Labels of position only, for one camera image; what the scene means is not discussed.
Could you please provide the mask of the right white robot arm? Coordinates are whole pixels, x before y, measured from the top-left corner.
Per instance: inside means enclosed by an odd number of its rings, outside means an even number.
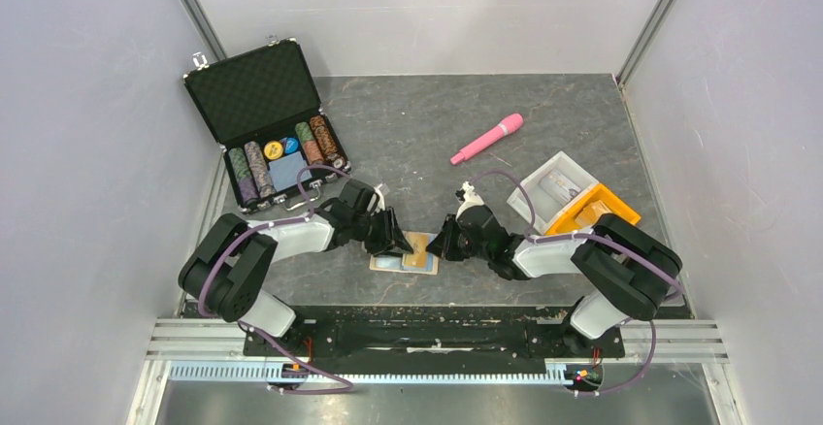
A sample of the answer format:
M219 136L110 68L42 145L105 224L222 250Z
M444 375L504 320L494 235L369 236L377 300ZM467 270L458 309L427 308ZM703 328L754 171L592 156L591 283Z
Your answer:
M682 294L682 261L670 248L614 213L584 230L551 236L514 234L485 205L450 214L426 247L443 260L480 259L500 278L584 276L593 286L566 315L560 330L573 355L594 348L605 332L628 319L649 321Z

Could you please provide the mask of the beige card holder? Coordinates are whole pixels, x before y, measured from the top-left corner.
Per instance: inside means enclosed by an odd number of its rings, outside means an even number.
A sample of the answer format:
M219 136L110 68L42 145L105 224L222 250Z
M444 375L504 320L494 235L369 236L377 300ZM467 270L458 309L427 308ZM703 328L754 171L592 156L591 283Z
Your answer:
M430 243L435 238L434 234L428 233L431 235ZM415 274L415 275L429 275L434 276L439 272L439 258L435 255L434 257L434 271L431 274L423 274L417 272L407 272L402 270L402 257L404 255L379 255L379 256L372 256L369 264L369 269L372 271L378 272L393 272L393 273L404 273L404 274Z

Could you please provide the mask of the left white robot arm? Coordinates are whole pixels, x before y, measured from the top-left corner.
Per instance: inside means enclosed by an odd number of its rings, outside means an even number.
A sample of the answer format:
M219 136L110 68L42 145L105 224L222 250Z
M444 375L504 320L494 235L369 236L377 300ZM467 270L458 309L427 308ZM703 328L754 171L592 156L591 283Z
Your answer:
M348 180L313 213L272 221L222 215L181 268L178 285L197 300L202 315L250 325L267 333L279 353L293 354L304 344L305 329L295 322L299 316L292 307L264 290L270 267L349 242L373 256L414 252L381 191Z

